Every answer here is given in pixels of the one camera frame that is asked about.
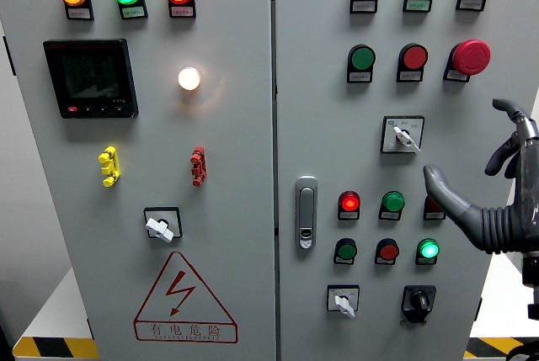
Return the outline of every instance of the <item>digital power meter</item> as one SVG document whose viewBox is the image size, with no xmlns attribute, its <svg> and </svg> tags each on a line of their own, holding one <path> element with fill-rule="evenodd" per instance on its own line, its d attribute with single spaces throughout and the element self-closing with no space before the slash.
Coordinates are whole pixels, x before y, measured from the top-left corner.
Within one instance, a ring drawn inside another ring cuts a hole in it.
<svg viewBox="0 0 539 361">
<path fill-rule="evenodd" d="M 138 115 L 125 39 L 48 40 L 43 47 L 64 119 Z"/>
</svg>

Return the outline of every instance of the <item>green push button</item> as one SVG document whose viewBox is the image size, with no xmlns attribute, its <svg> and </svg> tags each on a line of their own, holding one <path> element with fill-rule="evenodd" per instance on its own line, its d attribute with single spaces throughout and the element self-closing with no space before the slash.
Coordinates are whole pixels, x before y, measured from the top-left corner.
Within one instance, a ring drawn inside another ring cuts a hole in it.
<svg viewBox="0 0 539 361">
<path fill-rule="evenodd" d="M 392 191 L 384 195 L 382 204 L 390 212 L 398 212 L 404 208 L 404 197 L 398 191 Z"/>
<path fill-rule="evenodd" d="M 344 245 L 339 248 L 339 257 L 343 260 L 351 260 L 357 254 L 357 249 L 352 245 Z"/>
<path fill-rule="evenodd" d="M 374 64 L 374 52 L 368 47 L 360 47 L 352 54 L 352 65 L 364 71 Z"/>
</svg>

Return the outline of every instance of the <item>white wall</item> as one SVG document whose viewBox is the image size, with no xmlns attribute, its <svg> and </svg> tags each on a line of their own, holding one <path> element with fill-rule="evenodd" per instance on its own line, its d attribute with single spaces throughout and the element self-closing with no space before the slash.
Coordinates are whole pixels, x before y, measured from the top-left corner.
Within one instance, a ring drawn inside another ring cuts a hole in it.
<svg viewBox="0 0 539 361">
<path fill-rule="evenodd" d="M 0 96 L 0 326 L 14 345 L 71 263 L 3 41 Z"/>
</svg>

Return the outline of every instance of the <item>red terminal connector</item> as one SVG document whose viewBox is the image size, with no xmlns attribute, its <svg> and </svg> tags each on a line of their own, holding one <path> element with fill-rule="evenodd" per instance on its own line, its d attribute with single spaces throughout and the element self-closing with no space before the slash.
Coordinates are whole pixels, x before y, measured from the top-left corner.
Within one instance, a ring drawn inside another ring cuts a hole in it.
<svg viewBox="0 0 539 361">
<path fill-rule="evenodd" d="M 193 154 L 191 155 L 191 163 L 193 164 L 191 174 L 195 176 L 193 179 L 193 185 L 195 187 L 200 187 L 205 181 L 207 175 L 207 171 L 205 169 L 204 148 L 202 146 L 197 146 L 193 151 Z"/>
</svg>

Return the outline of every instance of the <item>lightning bolt symbol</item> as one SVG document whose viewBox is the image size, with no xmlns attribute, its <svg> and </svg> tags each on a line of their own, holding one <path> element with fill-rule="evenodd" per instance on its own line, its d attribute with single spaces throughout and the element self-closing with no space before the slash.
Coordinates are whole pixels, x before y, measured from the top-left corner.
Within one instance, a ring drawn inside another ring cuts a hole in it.
<svg viewBox="0 0 539 361">
<path fill-rule="evenodd" d="M 180 271 L 178 275 L 176 276 L 176 278 L 174 279 L 174 281 L 172 282 L 172 284 L 170 285 L 170 287 L 168 288 L 167 294 L 165 294 L 165 296 L 169 296 L 169 295 L 174 295 L 174 294 L 180 294 L 182 292 L 187 292 L 187 294 L 185 294 L 185 297 L 181 300 L 178 306 L 176 306 L 175 308 L 172 308 L 172 310 L 170 311 L 170 317 L 176 315 L 179 312 L 179 307 L 185 302 L 185 300 L 187 300 L 189 295 L 191 295 L 191 293 L 196 288 L 196 287 L 189 287 L 189 288 L 174 290 L 184 276 L 185 276 L 185 272 Z"/>
</svg>

